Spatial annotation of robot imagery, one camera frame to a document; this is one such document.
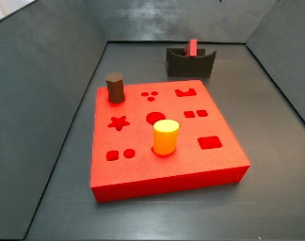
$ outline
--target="dark holder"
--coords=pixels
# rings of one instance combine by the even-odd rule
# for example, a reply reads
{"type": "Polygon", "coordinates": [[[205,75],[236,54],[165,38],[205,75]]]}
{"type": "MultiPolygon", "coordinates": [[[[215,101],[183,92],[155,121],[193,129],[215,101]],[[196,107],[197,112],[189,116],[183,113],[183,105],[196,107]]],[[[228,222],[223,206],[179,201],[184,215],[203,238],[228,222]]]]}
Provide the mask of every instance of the dark holder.
{"type": "Polygon", "coordinates": [[[124,101],[121,73],[112,72],[105,75],[108,102],[119,104],[124,101]]]}
{"type": "Polygon", "coordinates": [[[205,56],[205,50],[197,49],[197,55],[184,55],[184,49],[165,49],[165,67],[168,77],[209,77],[212,63],[216,56],[213,51],[205,56]]]}

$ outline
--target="yellow cylinder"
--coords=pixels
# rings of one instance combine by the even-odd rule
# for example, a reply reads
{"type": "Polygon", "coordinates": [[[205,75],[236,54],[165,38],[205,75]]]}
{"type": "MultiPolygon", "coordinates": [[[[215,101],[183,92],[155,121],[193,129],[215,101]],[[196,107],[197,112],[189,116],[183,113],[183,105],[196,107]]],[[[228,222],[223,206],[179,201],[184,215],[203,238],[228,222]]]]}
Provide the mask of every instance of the yellow cylinder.
{"type": "Polygon", "coordinates": [[[176,150],[179,123],[173,120],[159,120],[153,124],[153,147],[157,155],[168,155],[176,150]]]}

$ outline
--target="board top surface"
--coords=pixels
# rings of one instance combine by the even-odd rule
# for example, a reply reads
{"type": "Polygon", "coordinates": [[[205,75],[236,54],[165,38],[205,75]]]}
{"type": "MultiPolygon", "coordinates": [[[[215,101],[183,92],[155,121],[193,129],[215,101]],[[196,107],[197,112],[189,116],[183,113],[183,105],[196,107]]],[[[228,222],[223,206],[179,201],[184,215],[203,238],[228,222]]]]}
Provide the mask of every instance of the board top surface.
{"type": "Polygon", "coordinates": [[[124,96],[123,103],[111,104],[107,88],[97,89],[91,187],[249,166],[199,80],[125,85],[124,96]],[[180,124],[176,151],[168,156],[151,151],[151,113],[163,114],[180,124]],[[197,139],[204,137],[217,137],[221,147],[209,148],[212,144],[207,143],[201,149],[197,139]],[[133,151],[133,157],[125,157],[125,152],[133,151]],[[119,152],[117,160],[107,160],[111,152],[119,152]]]}

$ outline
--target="red block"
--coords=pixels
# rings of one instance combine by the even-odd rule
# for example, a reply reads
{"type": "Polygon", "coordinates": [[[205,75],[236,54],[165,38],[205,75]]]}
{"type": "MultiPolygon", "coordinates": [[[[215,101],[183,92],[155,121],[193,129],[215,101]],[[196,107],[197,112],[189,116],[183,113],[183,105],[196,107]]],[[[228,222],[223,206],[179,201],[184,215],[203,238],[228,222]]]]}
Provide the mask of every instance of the red block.
{"type": "Polygon", "coordinates": [[[97,201],[240,181],[249,160],[200,81],[128,85],[124,98],[111,104],[107,88],[97,89],[89,182],[97,201]],[[180,124],[176,151],[164,157],[151,151],[152,124],[163,119],[180,124]]]}
{"type": "Polygon", "coordinates": [[[185,56],[197,55],[197,40],[188,41],[187,46],[184,47],[184,55],[185,56]]]}

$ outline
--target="star-shaped hole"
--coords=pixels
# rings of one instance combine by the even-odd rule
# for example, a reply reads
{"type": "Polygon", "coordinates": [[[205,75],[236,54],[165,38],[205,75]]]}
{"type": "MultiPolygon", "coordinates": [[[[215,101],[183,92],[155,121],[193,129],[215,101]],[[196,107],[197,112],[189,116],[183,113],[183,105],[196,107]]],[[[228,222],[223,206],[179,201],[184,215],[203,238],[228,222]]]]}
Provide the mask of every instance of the star-shaped hole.
{"type": "Polygon", "coordinates": [[[120,131],[121,127],[125,125],[129,125],[129,122],[125,121],[125,116],[121,116],[120,118],[111,117],[111,123],[107,127],[116,127],[116,130],[120,131]]]}

